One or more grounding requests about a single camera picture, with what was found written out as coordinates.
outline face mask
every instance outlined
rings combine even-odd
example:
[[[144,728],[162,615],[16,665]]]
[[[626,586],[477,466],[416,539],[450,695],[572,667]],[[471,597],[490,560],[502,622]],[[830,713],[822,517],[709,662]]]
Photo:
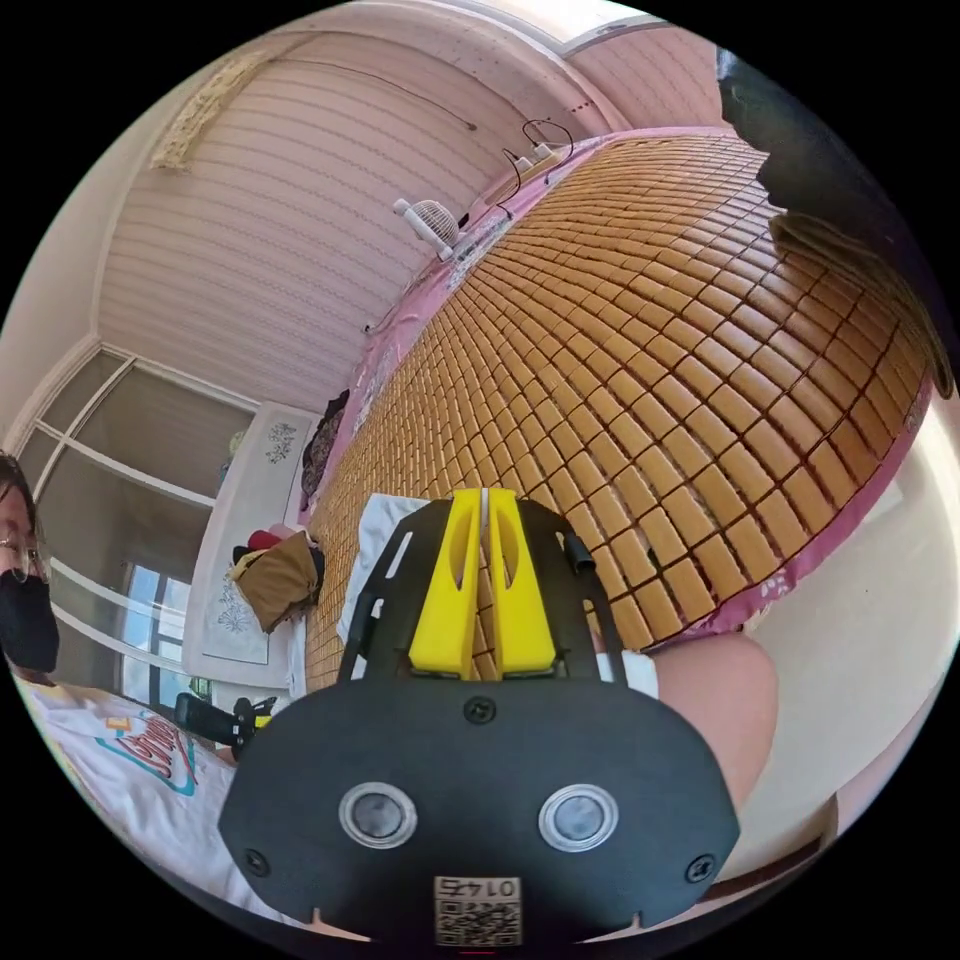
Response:
[[[18,579],[13,570],[0,574],[0,648],[21,670],[52,673],[56,668],[60,633],[50,584],[42,577]]]

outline yellow bracket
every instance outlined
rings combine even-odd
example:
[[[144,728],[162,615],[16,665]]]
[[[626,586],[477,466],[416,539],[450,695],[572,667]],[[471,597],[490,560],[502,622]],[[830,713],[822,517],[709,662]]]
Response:
[[[488,491],[497,679],[550,670],[556,656],[512,490]]]
[[[480,490],[457,490],[410,645],[414,670],[470,679],[480,577]]]

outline bamboo sleeping mat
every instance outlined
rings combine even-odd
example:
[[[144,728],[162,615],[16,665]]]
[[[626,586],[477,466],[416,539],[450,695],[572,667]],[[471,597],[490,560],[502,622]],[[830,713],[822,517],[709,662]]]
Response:
[[[642,649],[764,583],[871,478],[925,357],[893,307],[778,254],[761,160],[733,138],[611,144],[473,269],[317,505],[309,689],[335,679],[372,493],[499,485],[563,512]],[[489,598],[484,574],[477,677]]]

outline white fan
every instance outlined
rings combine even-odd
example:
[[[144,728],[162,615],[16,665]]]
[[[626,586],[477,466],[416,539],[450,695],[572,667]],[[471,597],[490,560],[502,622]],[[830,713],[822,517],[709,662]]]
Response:
[[[417,236],[437,251],[441,260],[446,261],[453,256],[453,248],[460,239],[460,228],[445,206],[435,200],[421,200],[414,204],[398,200],[393,205],[393,212],[403,217]]]

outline black device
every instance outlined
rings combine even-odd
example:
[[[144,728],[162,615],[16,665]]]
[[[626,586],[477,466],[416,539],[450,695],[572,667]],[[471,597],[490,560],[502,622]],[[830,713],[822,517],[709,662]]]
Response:
[[[737,841],[733,804],[700,734],[626,685],[592,558],[564,518],[517,502],[555,647],[548,673],[463,682],[413,664],[451,508],[399,524],[338,682],[247,745],[219,821],[231,856],[282,913],[309,922],[317,908],[410,949],[544,947],[683,913]],[[600,680],[585,602],[614,683]]]
[[[269,721],[276,702],[276,697],[268,697],[258,703],[240,697],[233,706],[233,713],[227,713],[192,693],[180,693],[177,695],[173,719],[187,733],[230,747],[233,758],[239,760],[257,731]]]

